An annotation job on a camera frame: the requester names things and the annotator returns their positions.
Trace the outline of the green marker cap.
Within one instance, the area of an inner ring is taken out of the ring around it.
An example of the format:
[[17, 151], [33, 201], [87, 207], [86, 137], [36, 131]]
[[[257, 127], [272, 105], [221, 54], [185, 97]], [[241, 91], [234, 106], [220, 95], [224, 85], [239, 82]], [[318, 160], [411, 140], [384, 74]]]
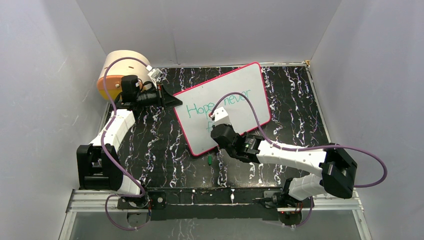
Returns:
[[212, 155], [208, 156], [207, 163], [208, 163], [209, 166], [212, 166], [212, 164], [213, 164], [213, 156]]

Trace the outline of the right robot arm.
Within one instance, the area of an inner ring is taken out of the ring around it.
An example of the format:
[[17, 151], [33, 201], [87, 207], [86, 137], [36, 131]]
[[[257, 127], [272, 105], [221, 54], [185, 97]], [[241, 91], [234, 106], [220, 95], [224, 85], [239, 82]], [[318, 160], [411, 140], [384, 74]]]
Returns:
[[320, 194], [341, 199], [353, 196], [358, 165], [342, 148], [283, 150], [260, 135], [240, 135], [229, 124], [213, 127], [210, 136], [220, 149], [243, 163], [276, 164], [308, 172], [304, 177], [286, 180], [281, 196], [276, 199], [279, 204], [295, 207]]

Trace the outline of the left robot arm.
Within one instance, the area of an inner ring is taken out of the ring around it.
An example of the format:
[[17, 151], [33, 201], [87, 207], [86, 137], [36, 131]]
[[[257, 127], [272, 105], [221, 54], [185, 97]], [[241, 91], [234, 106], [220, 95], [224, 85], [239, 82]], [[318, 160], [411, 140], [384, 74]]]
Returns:
[[121, 92], [113, 100], [115, 109], [102, 131], [89, 144], [80, 145], [76, 150], [78, 180], [83, 190], [111, 191], [130, 197], [135, 207], [144, 208], [149, 203], [149, 194], [121, 165], [118, 150], [135, 124], [139, 108], [166, 109], [183, 102], [168, 93], [162, 84], [145, 90], [136, 75], [123, 76], [120, 86]]

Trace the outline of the pink framed whiteboard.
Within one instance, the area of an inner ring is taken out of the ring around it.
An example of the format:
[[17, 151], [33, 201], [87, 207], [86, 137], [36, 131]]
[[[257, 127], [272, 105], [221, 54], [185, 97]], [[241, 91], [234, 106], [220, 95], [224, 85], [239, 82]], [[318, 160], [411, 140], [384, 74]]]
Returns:
[[200, 156], [217, 146], [211, 138], [213, 107], [224, 107], [234, 130], [242, 134], [270, 122], [272, 116], [262, 69], [253, 62], [174, 95], [182, 105], [174, 111], [190, 153]]

